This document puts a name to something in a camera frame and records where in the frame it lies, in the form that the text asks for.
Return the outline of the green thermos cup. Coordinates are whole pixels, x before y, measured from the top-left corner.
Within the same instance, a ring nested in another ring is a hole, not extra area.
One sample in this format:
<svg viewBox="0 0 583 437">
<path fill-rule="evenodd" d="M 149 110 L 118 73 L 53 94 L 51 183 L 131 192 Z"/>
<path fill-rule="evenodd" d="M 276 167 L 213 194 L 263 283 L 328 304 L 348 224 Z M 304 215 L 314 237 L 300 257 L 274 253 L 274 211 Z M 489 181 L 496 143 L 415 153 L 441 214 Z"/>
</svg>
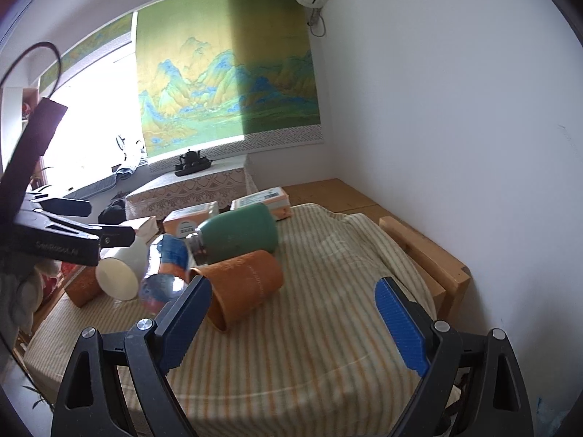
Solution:
<svg viewBox="0 0 583 437">
<path fill-rule="evenodd" d="M 184 242 L 197 264 L 219 263 L 279 245 L 276 221 L 263 203 L 220 213 L 201 223 Z"/>
</svg>

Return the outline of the white paper cup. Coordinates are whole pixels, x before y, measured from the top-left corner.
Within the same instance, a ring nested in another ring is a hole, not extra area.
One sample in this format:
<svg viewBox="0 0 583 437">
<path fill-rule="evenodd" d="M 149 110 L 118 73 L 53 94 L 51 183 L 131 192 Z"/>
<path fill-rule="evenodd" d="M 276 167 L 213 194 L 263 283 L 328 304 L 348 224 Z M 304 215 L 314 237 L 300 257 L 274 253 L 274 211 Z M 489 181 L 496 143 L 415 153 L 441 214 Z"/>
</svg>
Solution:
<svg viewBox="0 0 583 437">
<path fill-rule="evenodd" d="M 148 266 L 148 246 L 136 237 L 129 247 L 104 249 L 95 269 L 100 288 L 110 297 L 129 301 L 139 290 Z"/>
</svg>

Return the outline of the brown patterned paper cup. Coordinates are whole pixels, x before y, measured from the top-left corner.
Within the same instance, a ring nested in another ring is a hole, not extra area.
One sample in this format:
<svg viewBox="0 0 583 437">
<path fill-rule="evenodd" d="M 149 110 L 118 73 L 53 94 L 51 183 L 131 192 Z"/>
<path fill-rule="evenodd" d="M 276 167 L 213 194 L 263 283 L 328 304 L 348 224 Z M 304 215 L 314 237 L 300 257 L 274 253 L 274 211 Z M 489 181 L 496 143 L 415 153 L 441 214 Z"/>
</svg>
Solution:
<svg viewBox="0 0 583 437">
<path fill-rule="evenodd" d="M 65 294 L 78 308 L 82 308 L 102 294 L 95 266 L 83 266 L 65 286 Z"/>
</svg>

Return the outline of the blue orange patterned cup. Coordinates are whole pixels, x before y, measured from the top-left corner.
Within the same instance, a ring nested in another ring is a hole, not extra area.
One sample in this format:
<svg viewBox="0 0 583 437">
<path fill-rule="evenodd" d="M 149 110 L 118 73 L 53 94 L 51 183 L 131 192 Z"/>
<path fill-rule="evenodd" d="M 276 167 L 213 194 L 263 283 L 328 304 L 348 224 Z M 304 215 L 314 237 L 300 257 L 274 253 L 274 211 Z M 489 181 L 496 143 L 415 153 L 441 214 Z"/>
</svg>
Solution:
<svg viewBox="0 0 583 437">
<path fill-rule="evenodd" d="M 138 299 L 148 312 L 158 314 L 186 290 L 189 265 L 190 253 L 182 239 L 163 234 L 152 241 L 138 291 Z"/>
</svg>

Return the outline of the orange metal cup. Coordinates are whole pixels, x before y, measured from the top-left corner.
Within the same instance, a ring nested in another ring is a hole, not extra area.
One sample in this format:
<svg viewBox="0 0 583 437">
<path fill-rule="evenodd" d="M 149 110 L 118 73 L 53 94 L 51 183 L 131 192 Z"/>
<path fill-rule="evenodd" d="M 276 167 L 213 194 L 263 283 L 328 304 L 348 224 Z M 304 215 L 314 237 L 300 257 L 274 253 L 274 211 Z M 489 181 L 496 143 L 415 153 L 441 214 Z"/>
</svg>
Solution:
<svg viewBox="0 0 583 437">
<path fill-rule="evenodd" d="M 203 276 L 211 283 L 207 317 L 220 332 L 228 332 L 283 287 L 283 270 L 270 253 L 246 253 L 219 263 L 196 265 L 189 279 Z"/>
</svg>

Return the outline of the black bag on floor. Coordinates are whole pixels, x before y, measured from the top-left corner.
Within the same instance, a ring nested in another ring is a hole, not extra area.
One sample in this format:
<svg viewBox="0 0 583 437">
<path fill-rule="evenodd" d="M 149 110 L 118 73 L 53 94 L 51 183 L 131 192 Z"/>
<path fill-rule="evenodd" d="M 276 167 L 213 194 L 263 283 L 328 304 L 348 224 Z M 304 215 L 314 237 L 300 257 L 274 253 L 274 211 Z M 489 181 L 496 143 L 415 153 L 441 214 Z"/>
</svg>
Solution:
<svg viewBox="0 0 583 437">
<path fill-rule="evenodd" d="M 120 225 L 126 220 L 125 200 L 112 201 L 98 216 L 98 223 L 103 225 Z"/>
</svg>

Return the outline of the left orange white box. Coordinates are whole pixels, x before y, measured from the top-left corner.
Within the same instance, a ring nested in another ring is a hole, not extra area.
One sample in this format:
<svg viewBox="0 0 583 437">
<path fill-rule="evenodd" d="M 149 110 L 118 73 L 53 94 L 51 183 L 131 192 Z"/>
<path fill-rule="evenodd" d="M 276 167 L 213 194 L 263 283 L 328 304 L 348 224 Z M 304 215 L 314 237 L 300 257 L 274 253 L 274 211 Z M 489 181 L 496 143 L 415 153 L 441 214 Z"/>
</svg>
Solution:
<svg viewBox="0 0 583 437">
<path fill-rule="evenodd" d="M 155 216 L 125 220 L 120 224 L 124 230 L 121 235 L 120 243 L 122 247 L 129 247 L 132 243 L 129 240 L 129 228 L 132 228 L 135 239 L 141 239 L 146 246 L 159 235 L 159 227 Z"/>
</svg>

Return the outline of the orange white box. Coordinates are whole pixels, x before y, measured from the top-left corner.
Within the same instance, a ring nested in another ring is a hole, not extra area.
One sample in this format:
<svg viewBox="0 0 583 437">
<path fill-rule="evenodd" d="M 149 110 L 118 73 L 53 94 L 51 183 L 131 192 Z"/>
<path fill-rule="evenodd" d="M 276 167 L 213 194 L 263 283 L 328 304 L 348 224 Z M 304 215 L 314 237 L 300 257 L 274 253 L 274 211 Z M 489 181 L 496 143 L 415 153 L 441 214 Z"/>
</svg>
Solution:
<svg viewBox="0 0 583 437">
<path fill-rule="evenodd" d="M 163 220 L 163 228 L 166 234 L 177 238 L 186 238 L 197 227 L 211 217 L 219 213 L 218 202 L 193 205 L 172 211 Z"/>
<path fill-rule="evenodd" d="M 238 199 L 234 199 L 231 202 L 230 209 L 236 210 L 258 203 L 265 204 L 276 221 L 281 221 L 293 216 L 290 198 L 286 191 L 280 186 L 268 188 L 261 190 L 260 192 L 254 192 Z"/>
<path fill-rule="evenodd" d="M 155 216 L 125 220 L 120 224 L 124 230 L 121 235 L 120 243 L 122 247 L 129 247 L 132 243 L 129 240 L 129 228 L 132 228 L 135 239 L 141 239 L 146 246 L 159 235 L 159 227 Z"/>
</svg>

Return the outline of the blue cloth on sill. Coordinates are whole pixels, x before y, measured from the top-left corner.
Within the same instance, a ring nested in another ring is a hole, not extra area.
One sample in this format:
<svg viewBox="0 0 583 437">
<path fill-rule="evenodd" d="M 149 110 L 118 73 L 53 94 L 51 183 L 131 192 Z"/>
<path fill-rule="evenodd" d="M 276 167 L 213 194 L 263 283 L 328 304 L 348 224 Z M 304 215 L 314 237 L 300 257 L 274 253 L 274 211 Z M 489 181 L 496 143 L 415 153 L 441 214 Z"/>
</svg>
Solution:
<svg viewBox="0 0 583 437">
<path fill-rule="evenodd" d="M 74 188 L 72 192 L 68 192 L 64 197 L 87 200 L 94 195 L 108 192 L 109 190 L 114 189 L 120 182 L 133 177 L 138 169 L 147 165 L 148 162 L 146 159 L 140 159 L 136 164 L 123 163 L 107 178 L 102 178 L 100 181 L 92 182 L 91 184 L 81 186 L 80 188 Z"/>
</svg>

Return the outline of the middle orange white box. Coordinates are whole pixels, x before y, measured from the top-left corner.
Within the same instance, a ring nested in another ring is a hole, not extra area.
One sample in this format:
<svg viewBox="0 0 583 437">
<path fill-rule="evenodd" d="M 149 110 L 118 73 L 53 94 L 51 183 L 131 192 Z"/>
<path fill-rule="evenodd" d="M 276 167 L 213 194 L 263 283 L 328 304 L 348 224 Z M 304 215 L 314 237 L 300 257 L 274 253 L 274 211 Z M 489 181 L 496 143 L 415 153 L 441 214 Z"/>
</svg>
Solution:
<svg viewBox="0 0 583 437">
<path fill-rule="evenodd" d="M 166 234 L 177 238 L 186 238 L 197 227 L 211 217 L 219 213 L 218 202 L 193 205 L 172 211 L 163 220 L 163 228 Z"/>
</svg>

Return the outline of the black tea set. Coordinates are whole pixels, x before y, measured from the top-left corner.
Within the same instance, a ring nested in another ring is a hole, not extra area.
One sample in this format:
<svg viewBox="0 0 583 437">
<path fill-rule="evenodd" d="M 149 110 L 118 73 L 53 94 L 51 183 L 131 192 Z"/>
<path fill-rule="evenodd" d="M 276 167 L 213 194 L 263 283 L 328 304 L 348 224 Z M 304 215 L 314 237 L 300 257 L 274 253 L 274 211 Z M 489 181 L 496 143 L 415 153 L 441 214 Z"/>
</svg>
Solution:
<svg viewBox="0 0 583 437">
<path fill-rule="evenodd" d="M 208 169 L 211 163 L 212 161 L 208 157 L 202 156 L 200 151 L 188 150 L 179 156 L 179 163 L 175 165 L 174 174 L 177 177 L 192 175 Z"/>
</svg>

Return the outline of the lace covered low table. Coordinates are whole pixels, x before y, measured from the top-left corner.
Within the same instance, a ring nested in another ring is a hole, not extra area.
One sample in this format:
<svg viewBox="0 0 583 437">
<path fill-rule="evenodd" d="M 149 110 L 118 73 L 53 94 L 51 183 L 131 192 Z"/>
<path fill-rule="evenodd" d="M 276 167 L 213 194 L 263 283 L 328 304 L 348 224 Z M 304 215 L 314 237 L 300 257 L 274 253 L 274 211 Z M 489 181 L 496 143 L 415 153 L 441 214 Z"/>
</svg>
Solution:
<svg viewBox="0 0 583 437">
<path fill-rule="evenodd" d="M 163 220 L 172 211 L 216 201 L 220 210 L 234 199 L 257 191 L 246 155 L 213 161 L 192 175 L 167 173 L 147 182 L 125 197 L 128 219 L 155 216 Z"/>
</svg>

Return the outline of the right orange white box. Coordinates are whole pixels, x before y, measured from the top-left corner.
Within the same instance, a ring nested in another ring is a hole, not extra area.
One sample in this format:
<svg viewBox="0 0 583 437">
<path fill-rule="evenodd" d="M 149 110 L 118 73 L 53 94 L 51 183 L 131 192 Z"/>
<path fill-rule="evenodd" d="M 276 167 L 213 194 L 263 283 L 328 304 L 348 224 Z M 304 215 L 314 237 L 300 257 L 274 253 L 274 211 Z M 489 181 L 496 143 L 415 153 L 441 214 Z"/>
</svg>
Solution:
<svg viewBox="0 0 583 437">
<path fill-rule="evenodd" d="M 236 210 L 258 203 L 265 204 L 276 221 L 281 221 L 293 216 L 290 198 L 286 191 L 280 186 L 268 188 L 261 190 L 260 192 L 254 192 L 238 199 L 234 199 L 231 202 L 230 209 Z"/>
</svg>

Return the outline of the green landscape painting scroll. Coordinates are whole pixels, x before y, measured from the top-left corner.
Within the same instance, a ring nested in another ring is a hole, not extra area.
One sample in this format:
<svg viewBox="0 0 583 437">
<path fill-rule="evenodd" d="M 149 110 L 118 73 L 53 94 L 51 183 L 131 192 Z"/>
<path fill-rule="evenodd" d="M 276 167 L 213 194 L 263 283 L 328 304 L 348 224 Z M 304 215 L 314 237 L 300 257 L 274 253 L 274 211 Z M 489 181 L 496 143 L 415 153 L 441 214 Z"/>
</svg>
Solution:
<svg viewBox="0 0 583 437">
<path fill-rule="evenodd" d="M 320 136 L 296 0 L 161 0 L 138 10 L 134 41 L 149 157 L 237 137 L 266 146 Z"/>
</svg>

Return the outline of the wall shelf unit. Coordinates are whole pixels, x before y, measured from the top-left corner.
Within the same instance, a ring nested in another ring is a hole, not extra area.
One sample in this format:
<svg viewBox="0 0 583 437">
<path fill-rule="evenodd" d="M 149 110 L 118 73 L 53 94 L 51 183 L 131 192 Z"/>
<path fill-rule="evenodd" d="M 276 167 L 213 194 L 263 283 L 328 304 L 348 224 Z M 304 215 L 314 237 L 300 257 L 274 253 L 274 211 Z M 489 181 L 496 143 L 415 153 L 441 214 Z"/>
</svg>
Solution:
<svg viewBox="0 0 583 437">
<path fill-rule="evenodd" d="M 33 110 L 38 103 L 38 88 L 1 89 L 1 173 L 6 170 L 26 124 L 23 120 L 23 104 Z"/>
</svg>

